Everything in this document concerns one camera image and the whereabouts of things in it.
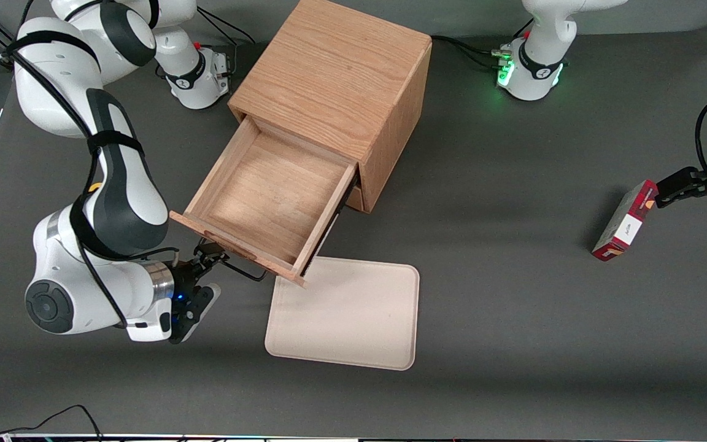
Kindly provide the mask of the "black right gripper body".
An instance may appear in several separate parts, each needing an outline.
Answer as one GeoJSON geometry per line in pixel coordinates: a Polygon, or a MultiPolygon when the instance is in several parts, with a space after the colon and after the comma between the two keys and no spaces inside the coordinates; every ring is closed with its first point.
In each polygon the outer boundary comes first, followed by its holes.
{"type": "Polygon", "coordinates": [[[205,274],[207,266],[204,264],[204,258],[180,260],[173,266],[173,308],[201,308],[209,305],[210,294],[198,285],[205,274]]]}

